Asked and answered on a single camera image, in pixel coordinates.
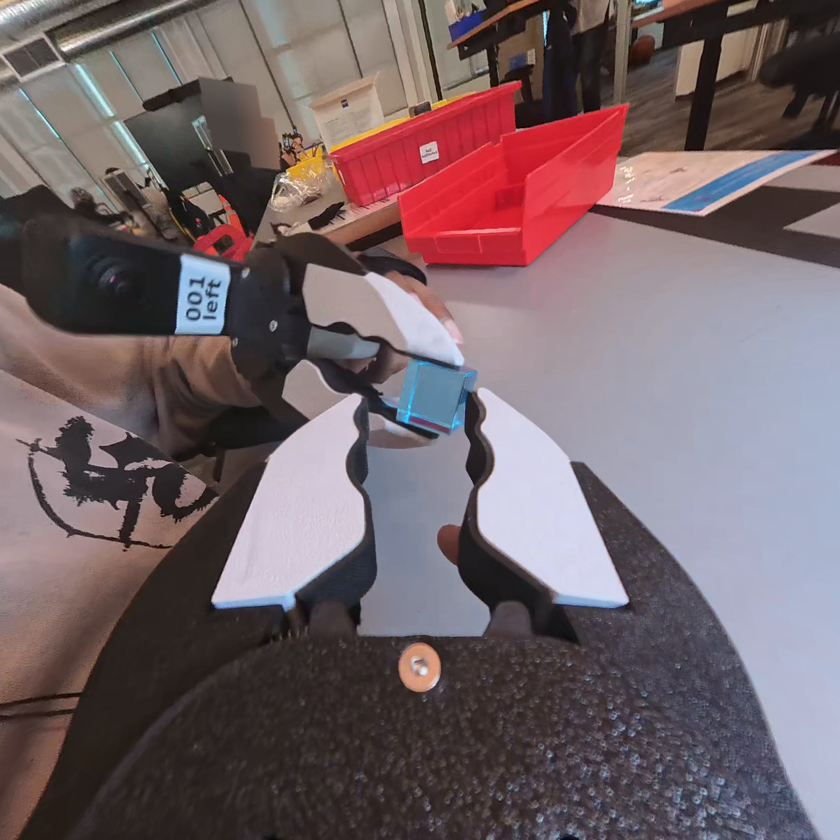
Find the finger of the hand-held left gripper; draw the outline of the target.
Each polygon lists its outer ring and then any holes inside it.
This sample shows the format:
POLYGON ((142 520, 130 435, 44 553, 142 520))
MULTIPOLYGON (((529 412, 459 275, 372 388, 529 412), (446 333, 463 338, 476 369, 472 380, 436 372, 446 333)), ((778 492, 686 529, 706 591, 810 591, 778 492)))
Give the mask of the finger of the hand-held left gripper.
POLYGON ((379 342, 313 327, 305 358, 287 375, 287 402, 314 419, 347 396, 361 394, 372 425, 394 425, 396 410, 376 386, 402 369, 402 355, 379 342))
POLYGON ((301 293, 313 327, 342 324, 363 340, 386 343, 414 359, 453 368, 464 363, 457 342, 433 313, 381 275, 309 265, 301 293))

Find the person's beige sweatshirt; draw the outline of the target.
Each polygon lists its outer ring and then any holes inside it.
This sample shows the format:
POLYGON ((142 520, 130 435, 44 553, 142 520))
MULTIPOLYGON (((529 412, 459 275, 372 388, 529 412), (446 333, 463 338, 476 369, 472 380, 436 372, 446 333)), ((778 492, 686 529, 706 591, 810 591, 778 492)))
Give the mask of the person's beige sweatshirt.
POLYGON ((2 838, 35 809, 125 607, 216 497, 142 439, 2 373, 2 838))

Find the silver air duct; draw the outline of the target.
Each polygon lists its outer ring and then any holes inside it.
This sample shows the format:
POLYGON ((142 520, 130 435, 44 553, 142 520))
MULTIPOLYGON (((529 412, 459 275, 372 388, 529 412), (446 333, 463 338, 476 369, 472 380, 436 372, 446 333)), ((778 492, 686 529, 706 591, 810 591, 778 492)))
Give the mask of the silver air duct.
POLYGON ((2 49, 46 37, 66 59, 213 5, 213 1, 2 2, 2 49))

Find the red plastic bin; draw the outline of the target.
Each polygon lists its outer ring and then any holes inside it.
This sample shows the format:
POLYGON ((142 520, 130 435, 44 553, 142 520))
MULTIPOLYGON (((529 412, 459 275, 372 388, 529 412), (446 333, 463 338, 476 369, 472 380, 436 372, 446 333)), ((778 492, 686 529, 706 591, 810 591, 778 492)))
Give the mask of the red plastic bin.
POLYGON ((628 104, 504 134, 400 194, 428 265, 528 266, 612 189, 628 104))
POLYGON ((519 80, 389 123, 329 156, 351 204, 384 201, 516 128, 519 80))

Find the white cardboard box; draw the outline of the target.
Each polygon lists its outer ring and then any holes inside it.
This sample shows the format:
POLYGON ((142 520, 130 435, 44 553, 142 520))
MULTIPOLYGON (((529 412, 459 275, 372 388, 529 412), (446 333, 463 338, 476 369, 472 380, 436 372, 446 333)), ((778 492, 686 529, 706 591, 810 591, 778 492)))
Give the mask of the white cardboard box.
POLYGON ((376 76, 352 81, 310 101, 308 108, 327 151, 385 124, 376 76))

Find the dark monitor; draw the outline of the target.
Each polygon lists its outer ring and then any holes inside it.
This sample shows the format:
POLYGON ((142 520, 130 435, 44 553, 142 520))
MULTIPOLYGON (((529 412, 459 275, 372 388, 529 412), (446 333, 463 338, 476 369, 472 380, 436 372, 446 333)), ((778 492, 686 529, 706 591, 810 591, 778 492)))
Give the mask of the dark monitor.
POLYGON ((126 119, 134 141, 163 184, 175 193, 214 178, 214 170, 194 122, 204 116, 202 78, 143 101, 141 113, 126 119))

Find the person's left hand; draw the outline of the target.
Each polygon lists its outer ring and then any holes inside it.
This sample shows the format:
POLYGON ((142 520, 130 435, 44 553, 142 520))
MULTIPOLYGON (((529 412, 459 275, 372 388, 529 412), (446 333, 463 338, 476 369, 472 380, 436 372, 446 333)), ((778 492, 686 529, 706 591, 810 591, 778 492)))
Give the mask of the person's left hand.
MULTIPOLYGON (((428 288, 427 282, 419 278, 422 271, 414 263, 394 255, 386 255, 385 252, 367 255, 368 260, 374 257, 395 259, 395 269, 390 269, 386 272, 380 270, 379 273, 399 288, 402 288, 406 294, 430 312, 446 329, 458 347, 463 347, 464 338, 455 322, 454 316, 445 304, 428 288)), ((407 357, 382 346, 379 353, 374 357, 345 360, 341 362, 341 365, 345 369, 359 374, 368 384, 378 385, 404 370, 407 366, 407 357)))

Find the clear blue cube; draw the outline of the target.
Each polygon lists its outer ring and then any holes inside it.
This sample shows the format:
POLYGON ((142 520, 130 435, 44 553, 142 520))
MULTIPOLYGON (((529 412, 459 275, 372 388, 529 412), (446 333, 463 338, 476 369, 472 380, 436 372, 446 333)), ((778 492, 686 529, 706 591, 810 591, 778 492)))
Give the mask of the clear blue cube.
POLYGON ((466 403, 476 388, 477 371, 426 360, 411 360, 395 409, 398 423, 449 436, 465 422, 466 403))

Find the wooden office desk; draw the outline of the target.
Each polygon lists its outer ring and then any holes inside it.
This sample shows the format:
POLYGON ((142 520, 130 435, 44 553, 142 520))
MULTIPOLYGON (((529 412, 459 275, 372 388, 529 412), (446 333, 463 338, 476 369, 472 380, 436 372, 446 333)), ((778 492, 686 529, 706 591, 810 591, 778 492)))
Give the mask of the wooden office desk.
POLYGON ((724 36, 789 18, 793 15, 795 2, 749 2, 751 8, 731 13, 730 8, 737 5, 740 1, 659 2, 654 11, 631 18, 634 29, 663 23, 663 47, 667 49, 702 43, 685 151, 705 149, 724 36))
POLYGON ((542 13, 550 13, 558 8, 571 12, 575 20, 572 2, 565 1, 517 1, 491 2, 490 11, 482 13, 481 22, 470 31, 447 44, 447 49, 455 49, 460 60, 485 52, 488 64, 488 77, 491 88, 500 84, 498 72, 498 48, 506 40, 519 35, 527 27, 531 18, 542 13))

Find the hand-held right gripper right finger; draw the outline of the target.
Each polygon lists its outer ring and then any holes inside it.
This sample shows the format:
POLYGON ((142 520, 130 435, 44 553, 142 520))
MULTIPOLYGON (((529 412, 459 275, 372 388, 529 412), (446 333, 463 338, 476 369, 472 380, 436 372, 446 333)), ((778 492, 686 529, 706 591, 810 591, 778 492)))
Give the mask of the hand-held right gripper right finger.
POLYGON ((625 607, 629 597, 571 460, 486 387, 467 402, 472 481, 458 572, 483 603, 625 607))

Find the person's left forearm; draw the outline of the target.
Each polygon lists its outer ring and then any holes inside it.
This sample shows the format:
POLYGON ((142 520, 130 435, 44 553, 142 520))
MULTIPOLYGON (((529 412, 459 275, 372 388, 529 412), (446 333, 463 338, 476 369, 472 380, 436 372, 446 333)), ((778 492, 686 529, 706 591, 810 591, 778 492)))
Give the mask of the person's left forearm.
POLYGON ((262 407, 225 337, 79 336, 41 321, 1 290, 1 368, 166 455, 205 438, 228 409, 262 407))

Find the clear plastic bag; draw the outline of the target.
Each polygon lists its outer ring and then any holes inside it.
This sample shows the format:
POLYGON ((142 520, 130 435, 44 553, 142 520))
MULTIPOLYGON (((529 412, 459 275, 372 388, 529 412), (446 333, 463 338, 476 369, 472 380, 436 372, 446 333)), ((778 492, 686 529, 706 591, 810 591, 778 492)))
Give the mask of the clear plastic bag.
POLYGON ((302 175, 294 175, 291 170, 280 172, 272 186, 269 206, 279 213, 304 207, 328 193, 333 181, 330 167, 306 170, 302 175))

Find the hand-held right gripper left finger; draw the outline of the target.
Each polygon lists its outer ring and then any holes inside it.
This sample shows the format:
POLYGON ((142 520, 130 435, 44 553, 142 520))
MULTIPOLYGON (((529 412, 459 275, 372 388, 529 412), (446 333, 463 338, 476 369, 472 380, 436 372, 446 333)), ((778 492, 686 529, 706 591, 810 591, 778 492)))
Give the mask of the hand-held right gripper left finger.
POLYGON ((351 394, 267 459, 213 592, 216 609, 360 607, 377 572, 368 437, 367 402, 351 394))

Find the white blue paper box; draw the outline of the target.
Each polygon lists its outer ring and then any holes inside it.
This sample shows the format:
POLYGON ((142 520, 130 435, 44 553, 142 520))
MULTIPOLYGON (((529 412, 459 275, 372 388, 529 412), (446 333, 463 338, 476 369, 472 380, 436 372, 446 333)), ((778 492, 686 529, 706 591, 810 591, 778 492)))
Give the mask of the white blue paper box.
POLYGON ((646 152, 616 165, 598 207, 704 217, 831 150, 646 152))

